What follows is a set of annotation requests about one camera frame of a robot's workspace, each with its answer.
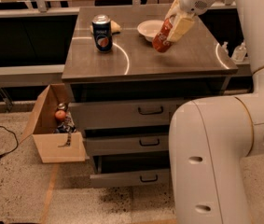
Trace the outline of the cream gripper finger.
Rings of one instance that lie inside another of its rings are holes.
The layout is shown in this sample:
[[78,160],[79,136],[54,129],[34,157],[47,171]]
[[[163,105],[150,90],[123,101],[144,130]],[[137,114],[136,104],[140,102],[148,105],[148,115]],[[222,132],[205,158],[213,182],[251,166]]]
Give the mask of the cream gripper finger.
[[184,34],[186,34],[194,25],[194,15],[181,11],[179,19],[170,20],[173,28],[171,29],[168,40],[177,42]]
[[169,20],[179,19],[181,14],[180,0],[174,0],[165,18]]

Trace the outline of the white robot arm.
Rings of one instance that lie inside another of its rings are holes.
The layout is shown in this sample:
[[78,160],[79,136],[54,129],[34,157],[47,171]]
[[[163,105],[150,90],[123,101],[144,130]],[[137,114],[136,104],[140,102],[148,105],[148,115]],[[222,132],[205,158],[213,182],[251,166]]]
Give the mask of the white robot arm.
[[[198,3],[180,0],[196,12]],[[264,0],[235,0],[254,82],[252,92],[181,105],[169,132],[177,224],[254,224],[240,161],[264,154]]]

